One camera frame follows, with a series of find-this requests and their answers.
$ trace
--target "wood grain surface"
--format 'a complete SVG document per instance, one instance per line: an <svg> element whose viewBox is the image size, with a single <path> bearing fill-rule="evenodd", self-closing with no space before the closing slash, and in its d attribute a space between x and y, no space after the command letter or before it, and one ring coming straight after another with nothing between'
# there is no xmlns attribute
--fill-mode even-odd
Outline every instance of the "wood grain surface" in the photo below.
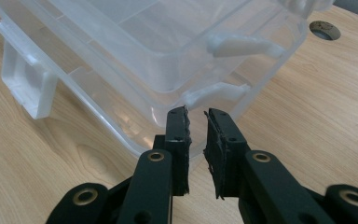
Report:
<svg viewBox="0 0 358 224"><path fill-rule="evenodd" d="M341 32L311 33L238 125L254 149L275 154L304 186L358 187L358 16L314 13ZM3 39L0 36L0 70ZM190 195L174 198L173 223L241 223L236 199L214 198L207 164L191 173ZM33 120L0 78L0 223L44 223L64 193L84 182L108 188L136 159L59 83L51 115Z"/></svg>

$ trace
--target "clear plastic container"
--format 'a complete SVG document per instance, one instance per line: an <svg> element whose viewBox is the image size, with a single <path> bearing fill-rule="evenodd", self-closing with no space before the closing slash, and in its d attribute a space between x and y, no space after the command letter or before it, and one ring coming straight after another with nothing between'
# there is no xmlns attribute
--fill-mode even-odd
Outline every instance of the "clear plastic container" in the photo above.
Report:
<svg viewBox="0 0 358 224"><path fill-rule="evenodd" d="M186 105L190 157L209 107L237 118L332 0L0 0L3 80L34 119L59 78L134 154Z"/></svg>

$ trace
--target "screw hole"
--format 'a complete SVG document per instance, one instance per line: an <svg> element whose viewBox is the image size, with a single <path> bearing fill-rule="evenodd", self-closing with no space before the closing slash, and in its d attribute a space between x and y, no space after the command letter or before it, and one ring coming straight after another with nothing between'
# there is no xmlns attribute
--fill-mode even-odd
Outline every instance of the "screw hole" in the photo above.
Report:
<svg viewBox="0 0 358 224"><path fill-rule="evenodd" d="M350 189L343 189L339 192L339 196L345 202L358 207L358 192Z"/></svg>
<svg viewBox="0 0 358 224"><path fill-rule="evenodd" d="M269 162L271 161L271 157L269 157L268 155L264 154L264 153L255 153L253 155L254 160L256 161L260 161L260 162Z"/></svg>
<svg viewBox="0 0 358 224"><path fill-rule="evenodd" d="M316 224L318 223L318 221L316 220L315 217L313 217L310 214L307 213L300 213L298 215L298 219L300 219L301 223L305 223L305 224Z"/></svg>
<svg viewBox="0 0 358 224"><path fill-rule="evenodd" d="M139 213L137 213L134 217L134 221L137 224L147 224L150 222L150 220L152 219L152 215L150 214L150 212L148 211L141 211Z"/></svg>
<svg viewBox="0 0 358 224"><path fill-rule="evenodd" d="M78 191L73 198L73 202L76 205L83 206L94 202L98 197L98 191L96 189L82 189Z"/></svg>
<svg viewBox="0 0 358 224"><path fill-rule="evenodd" d="M327 21L313 21L310 24L310 31L324 40L337 40L341 37L338 28Z"/></svg>
<svg viewBox="0 0 358 224"><path fill-rule="evenodd" d="M162 160L164 160L164 154L159 153L159 152L152 152L147 157L151 161L162 161Z"/></svg>

